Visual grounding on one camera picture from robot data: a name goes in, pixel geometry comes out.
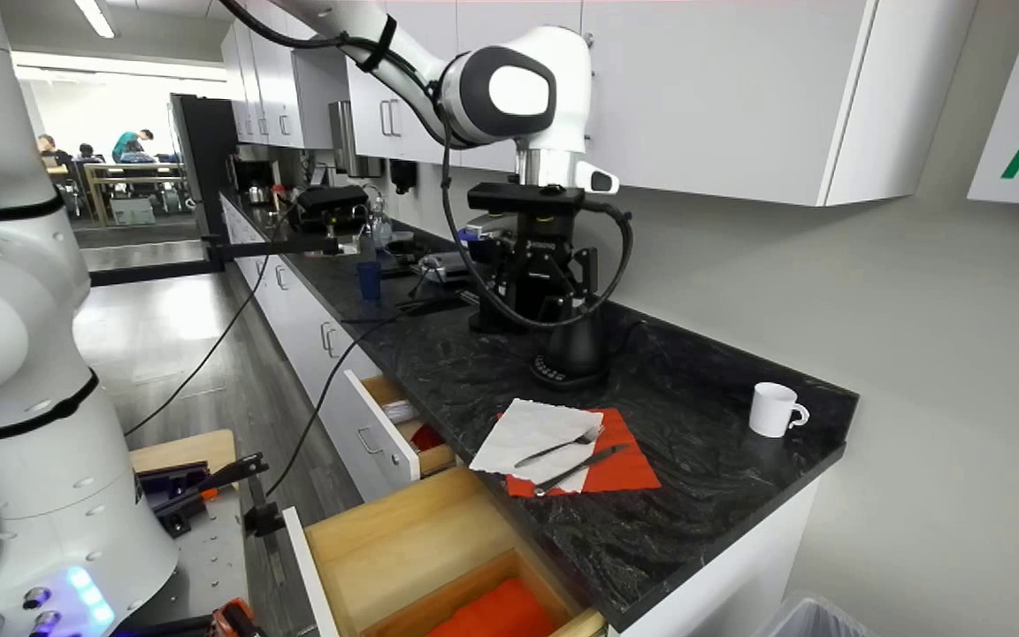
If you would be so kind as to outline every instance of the ceiling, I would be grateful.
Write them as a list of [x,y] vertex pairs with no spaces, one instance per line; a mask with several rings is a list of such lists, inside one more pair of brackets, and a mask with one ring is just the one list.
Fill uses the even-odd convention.
[[113,7],[134,7],[134,11],[163,11],[163,14],[198,14],[226,21],[226,7],[219,0],[103,0]]
[[99,0],[117,39],[99,39],[74,0],[0,0],[14,50],[113,60],[219,64],[219,0]]

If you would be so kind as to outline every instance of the white paper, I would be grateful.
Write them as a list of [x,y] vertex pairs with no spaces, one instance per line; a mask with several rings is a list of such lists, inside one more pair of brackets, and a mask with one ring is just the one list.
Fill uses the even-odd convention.
[[[552,449],[524,467],[524,457],[580,439],[587,435],[591,442],[584,446],[563,446]],[[485,474],[513,474],[524,481],[548,481],[573,464],[587,460],[594,449],[594,439],[601,435],[601,414],[598,411],[573,411],[573,407],[552,407],[552,403],[534,403],[534,400],[513,400],[506,414],[495,421],[495,428],[485,435],[481,449],[471,460],[471,471]],[[555,488],[563,492],[584,492],[587,467],[559,481]]]

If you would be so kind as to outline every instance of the person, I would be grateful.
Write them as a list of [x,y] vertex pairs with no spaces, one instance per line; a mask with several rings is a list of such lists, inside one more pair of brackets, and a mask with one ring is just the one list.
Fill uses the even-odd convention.
[[152,156],[145,152],[145,145],[149,145],[152,138],[156,138],[152,127],[124,131],[124,134],[117,138],[117,145],[113,145],[113,163],[145,163],[145,159],[152,159]]
[[53,134],[39,134],[39,156],[46,166],[71,166],[71,152],[57,149]]
[[78,163],[106,163],[106,156],[96,152],[92,145],[81,145],[81,149],[78,149]]

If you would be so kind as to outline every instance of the open drawer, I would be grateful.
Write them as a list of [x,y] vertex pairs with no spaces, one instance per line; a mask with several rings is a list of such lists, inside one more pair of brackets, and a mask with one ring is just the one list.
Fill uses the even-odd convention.
[[322,637],[418,637],[506,577],[524,580],[559,637],[605,630],[464,467],[311,527],[297,510],[283,520]]
[[400,492],[453,464],[446,442],[421,446],[418,432],[425,425],[418,414],[407,421],[396,418],[400,425],[386,414],[386,407],[400,400],[389,379],[361,379],[354,368],[343,368],[333,386],[333,418],[326,418],[326,428],[364,499]]

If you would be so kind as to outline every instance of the granite countertop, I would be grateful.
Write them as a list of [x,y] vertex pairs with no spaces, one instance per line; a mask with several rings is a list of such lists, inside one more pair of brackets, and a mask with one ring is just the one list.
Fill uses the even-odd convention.
[[[269,216],[248,219],[269,241],[294,237]],[[658,492],[506,495],[506,510],[555,559],[573,595],[619,630],[831,467],[856,411],[849,389],[619,304],[605,308],[609,386],[555,393],[527,372],[538,336],[474,333],[474,308],[403,315],[396,304],[414,280],[386,280],[382,308],[372,308],[361,301],[357,258],[287,262],[464,460],[513,396],[623,411],[662,478]],[[761,379],[793,386],[814,421],[782,442],[750,435],[750,389]]]

